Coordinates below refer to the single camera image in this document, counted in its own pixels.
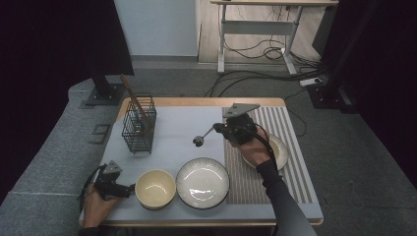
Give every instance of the table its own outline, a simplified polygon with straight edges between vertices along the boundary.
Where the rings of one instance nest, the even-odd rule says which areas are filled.
[[[290,75],[297,74],[292,56],[290,55],[291,46],[300,23],[301,14],[304,6],[336,6],[336,0],[210,0],[210,3],[222,6],[221,27],[220,27],[220,48],[218,51],[217,72],[224,72],[224,35],[232,34],[268,34],[268,35],[288,35],[285,48],[281,49],[282,57],[288,68]],[[294,22],[258,22],[258,21],[226,21],[226,8],[228,5],[248,5],[248,6],[298,6],[297,16]]]
[[[283,128],[279,132],[285,134],[277,135],[281,135],[282,140],[291,151],[291,158],[281,172],[281,174],[286,176],[283,179],[288,183],[290,193],[298,200],[300,208],[310,222],[312,224],[321,224],[323,222],[323,214],[316,193],[295,138],[285,103],[281,98],[155,97],[154,104],[157,116],[152,152],[137,152],[136,154],[129,152],[121,136],[123,116],[129,101],[130,98],[126,98],[121,105],[103,159],[101,160],[101,164],[114,160],[123,169],[117,180],[118,184],[131,185],[136,182],[142,173],[150,169],[163,169],[175,178],[179,169],[187,161],[205,156],[225,165],[231,180],[230,191],[226,200],[220,205],[204,210],[185,205],[178,195],[165,208],[148,210],[140,205],[138,199],[133,194],[129,199],[124,199],[110,213],[103,224],[113,226],[275,225],[275,217],[269,203],[254,204],[251,203],[254,199],[242,198],[240,194],[238,194],[240,200],[239,198],[236,200],[233,197],[236,196],[236,188],[233,187],[233,183],[256,185],[251,186],[251,188],[259,187],[260,191],[258,192],[261,196],[255,196],[257,199],[265,197],[266,194],[264,187],[261,186],[262,179],[260,179],[255,170],[246,165],[241,158],[228,158],[226,155],[228,147],[225,145],[226,141],[223,136],[211,133],[205,137],[205,144],[202,147],[194,147],[192,144],[194,136],[205,133],[213,123],[222,122],[222,113],[233,102],[258,103],[261,106],[261,108],[257,109],[259,112],[255,110],[253,111],[255,113],[250,113],[250,115],[254,120],[262,120],[260,125],[264,127],[270,126],[269,131],[273,125],[262,118],[262,109],[265,109],[269,115],[273,113],[274,109],[278,110],[277,113],[280,114],[280,118],[274,120],[277,122],[282,121],[281,125]],[[247,177],[239,174],[242,171],[246,173],[245,176]],[[308,196],[309,200],[300,201],[304,199],[304,195]]]

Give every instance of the wire basket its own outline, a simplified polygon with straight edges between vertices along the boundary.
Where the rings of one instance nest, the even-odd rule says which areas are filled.
[[[135,93],[141,107],[136,102],[129,102],[123,120],[122,137],[129,151],[152,152],[153,133],[156,122],[156,109],[150,93]]]

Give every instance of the wall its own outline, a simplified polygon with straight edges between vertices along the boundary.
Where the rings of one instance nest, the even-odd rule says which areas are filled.
[[[115,0],[131,55],[197,56],[200,0]]]

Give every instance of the black sleeve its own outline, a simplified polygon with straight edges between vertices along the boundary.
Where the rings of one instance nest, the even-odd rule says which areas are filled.
[[[257,166],[258,173],[264,179],[267,195],[272,203],[278,224],[279,236],[310,236],[317,235],[303,211],[298,207],[288,188],[273,167],[272,160]]]
[[[95,228],[82,228],[79,230],[79,236],[97,236],[98,227]]]

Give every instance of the white desk frame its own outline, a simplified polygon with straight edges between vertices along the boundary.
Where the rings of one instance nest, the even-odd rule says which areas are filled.
[[[220,48],[218,50],[217,72],[224,73],[224,35],[231,34],[266,34],[288,35],[285,48],[281,49],[282,57],[290,75],[296,75],[291,46],[300,24],[304,6],[335,6],[338,1],[332,0],[211,0],[212,4],[222,6],[220,26]],[[297,16],[293,22],[257,22],[257,21],[226,21],[227,5],[271,5],[271,6],[298,6]]]

